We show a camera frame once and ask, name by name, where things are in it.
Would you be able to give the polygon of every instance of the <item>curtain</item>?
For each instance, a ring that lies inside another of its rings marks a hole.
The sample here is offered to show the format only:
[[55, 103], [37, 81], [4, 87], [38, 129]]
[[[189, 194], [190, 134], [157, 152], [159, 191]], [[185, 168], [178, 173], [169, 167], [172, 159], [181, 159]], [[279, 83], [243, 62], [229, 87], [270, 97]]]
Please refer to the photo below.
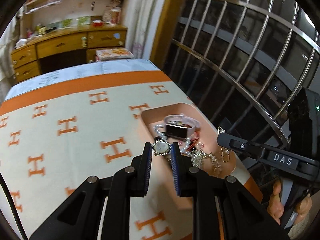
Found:
[[124, 25], [128, 27], [126, 48], [141, 58], [156, 0], [128, 0]]
[[13, 17], [0, 38], [0, 105], [12, 87], [14, 70], [11, 63], [11, 52], [19, 40], [20, 24]]

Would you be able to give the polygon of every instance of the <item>beaded silver rim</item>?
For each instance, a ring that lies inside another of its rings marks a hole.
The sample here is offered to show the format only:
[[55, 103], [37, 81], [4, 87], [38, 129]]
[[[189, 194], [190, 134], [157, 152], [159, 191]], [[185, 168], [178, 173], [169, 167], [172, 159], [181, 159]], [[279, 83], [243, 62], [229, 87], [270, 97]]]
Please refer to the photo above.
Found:
[[[166, 144], [168, 145], [168, 149], [167, 149], [166, 152], [164, 152], [164, 153], [159, 153], [159, 152], [157, 152], [157, 151], [155, 150], [155, 145], [156, 145], [158, 142], [164, 142], [164, 143], [166, 143]], [[154, 153], [155, 155], [167, 155], [167, 154], [169, 154], [169, 153], [171, 152], [171, 145], [170, 145], [170, 143], [168, 143], [168, 142], [165, 141], [165, 140], [157, 140], [157, 141], [155, 141], [155, 142], [153, 143], [153, 145], [152, 145], [152, 151], [153, 151], [153, 153]]]

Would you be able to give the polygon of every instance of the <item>desk drawer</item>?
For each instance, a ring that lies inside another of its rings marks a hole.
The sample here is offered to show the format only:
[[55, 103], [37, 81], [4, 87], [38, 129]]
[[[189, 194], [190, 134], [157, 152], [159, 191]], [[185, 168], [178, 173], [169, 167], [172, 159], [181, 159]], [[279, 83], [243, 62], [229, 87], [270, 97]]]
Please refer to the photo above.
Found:
[[126, 31], [95, 31], [88, 33], [88, 48], [123, 47]]
[[36, 46], [32, 45], [11, 55], [13, 68], [18, 68], [37, 59]]
[[14, 71], [16, 72], [17, 82], [21, 82], [41, 74], [38, 61], [23, 65], [16, 68]]
[[53, 38], [47, 41], [42, 41], [37, 44], [38, 58], [43, 58], [76, 49], [84, 49], [86, 48], [86, 42], [83, 47], [82, 37], [86, 39], [87, 33], [70, 34], [58, 38]]

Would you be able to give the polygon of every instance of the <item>wooden desk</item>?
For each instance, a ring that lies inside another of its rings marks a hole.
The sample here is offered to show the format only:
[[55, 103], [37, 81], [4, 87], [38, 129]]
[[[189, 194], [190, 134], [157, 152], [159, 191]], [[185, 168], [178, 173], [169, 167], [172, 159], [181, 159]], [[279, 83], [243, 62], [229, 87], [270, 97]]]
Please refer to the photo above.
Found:
[[55, 54], [83, 50], [86, 53], [87, 63], [95, 61], [97, 49], [123, 47], [126, 32], [127, 28], [121, 25], [103, 27], [86, 25], [55, 30], [36, 37], [11, 53], [17, 82], [47, 72], [46, 66], [41, 65], [40, 59]]

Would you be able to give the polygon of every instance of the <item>black cable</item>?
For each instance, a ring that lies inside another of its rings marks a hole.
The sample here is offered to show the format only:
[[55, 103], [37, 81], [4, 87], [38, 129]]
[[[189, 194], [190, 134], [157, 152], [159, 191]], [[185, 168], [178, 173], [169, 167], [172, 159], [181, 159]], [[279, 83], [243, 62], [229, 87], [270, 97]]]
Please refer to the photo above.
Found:
[[8, 186], [5, 183], [5, 181], [4, 181], [4, 179], [3, 179], [2, 175], [1, 175], [1, 172], [0, 172], [0, 185], [1, 185], [1, 187], [2, 187], [2, 189], [4, 191], [4, 193], [5, 193], [5, 196], [7, 197], [7, 200], [9, 202], [9, 205], [10, 205], [14, 220], [16, 221], [18, 229], [20, 231], [20, 234], [22, 235], [22, 239], [23, 240], [28, 240], [26, 232], [24, 231], [22, 223], [20, 221], [16, 206], [14, 205], [14, 202], [13, 202], [13, 199], [11, 197], [10, 191], [9, 191]]

